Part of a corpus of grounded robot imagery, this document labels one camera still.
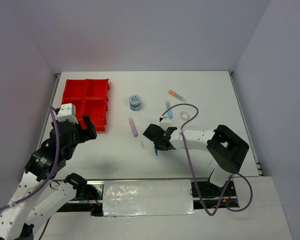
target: blue and white container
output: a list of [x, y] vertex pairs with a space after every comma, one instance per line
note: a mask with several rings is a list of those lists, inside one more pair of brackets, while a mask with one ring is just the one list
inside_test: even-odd
[[138, 95], [130, 96], [130, 109], [132, 111], [138, 111], [141, 109], [141, 98]]

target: pink marker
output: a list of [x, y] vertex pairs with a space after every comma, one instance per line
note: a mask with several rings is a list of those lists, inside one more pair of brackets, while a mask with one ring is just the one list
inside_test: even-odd
[[129, 117], [128, 118], [129, 120], [129, 123], [130, 123], [130, 127], [131, 127], [131, 130], [132, 130], [132, 134], [134, 137], [137, 137], [138, 136], [138, 131], [136, 130], [136, 127], [135, 127], [135, 123], [134, 123], [134, 120], [132, 117]]

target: wall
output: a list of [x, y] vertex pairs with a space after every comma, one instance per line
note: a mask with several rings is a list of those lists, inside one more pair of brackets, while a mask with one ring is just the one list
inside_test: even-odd
[[234, 82], [262, 168], [300, 240], [300, 0], [271, 0]]
[[269, 0], [12, 0], [54, 72], [234, 70]]
[[8, 0], [0, 0], [0, 207], [36, 149], [54, 76]]

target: plastic sheet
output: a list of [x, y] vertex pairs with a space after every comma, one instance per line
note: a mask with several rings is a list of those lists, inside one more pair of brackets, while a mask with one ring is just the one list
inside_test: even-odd
[[155, 216], [192, 214], [190, 180], [107, 181], [104, 216]]

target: red plastic bin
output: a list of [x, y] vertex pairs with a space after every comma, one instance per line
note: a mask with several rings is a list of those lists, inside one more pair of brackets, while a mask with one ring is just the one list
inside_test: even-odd
[[86, 128], [82, 116], [88, 115], [97, 132], [104, 132], [108, 111], [109, 79], [82, 79], [66, 81], [62, 104], [72, 103], [82, 128]]

